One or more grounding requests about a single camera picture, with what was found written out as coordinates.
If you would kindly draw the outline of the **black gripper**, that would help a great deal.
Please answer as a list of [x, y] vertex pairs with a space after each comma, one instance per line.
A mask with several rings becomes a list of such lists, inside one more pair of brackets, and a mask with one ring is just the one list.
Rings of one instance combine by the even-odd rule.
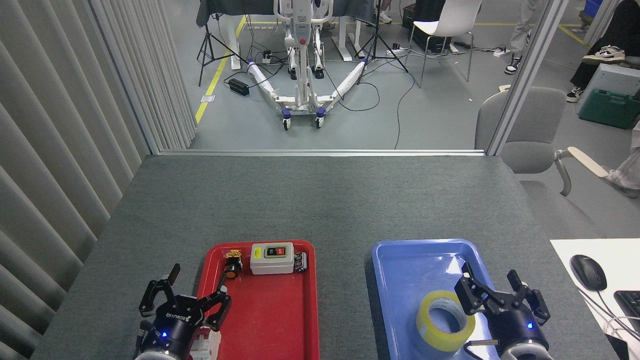
[[142, 340], [144, 356], [188, 358], [194, 334], [201, 325], [219, 332], [227, 316], [232, 298], [226, 285], [219, 285], [214, 292], [200, 299], [194, 296], [175, 296], [172, 286], [180, 270], [181, 265], [174, 264], [167, 276], [149, 281], [142, 295], [139, 312], [144, 318], [152, 315], [158, 292], [164, 292], [167, 300], [155, 311], [152, 323], [154, 330], [148, 332]]
[[[515, 269], [510, 269], [506, 277], [515, 293], [510, 303], [502, 303], [493, 289], [475, 278], [468, 262], [462, 265], [461, 271], [462, 276], [454, 290], [462, 310], [468, 316], [475, 313], [487, 314], [490, 335], [498, 341], [496, 350], [506, 351], [514, 346], [530, 343], [548, 349], [548, 341], [541, 326], [551, 315], [539, 289], [530, 288]], [[529, 308], [522, 304], [523, 301], [527, 301]]]

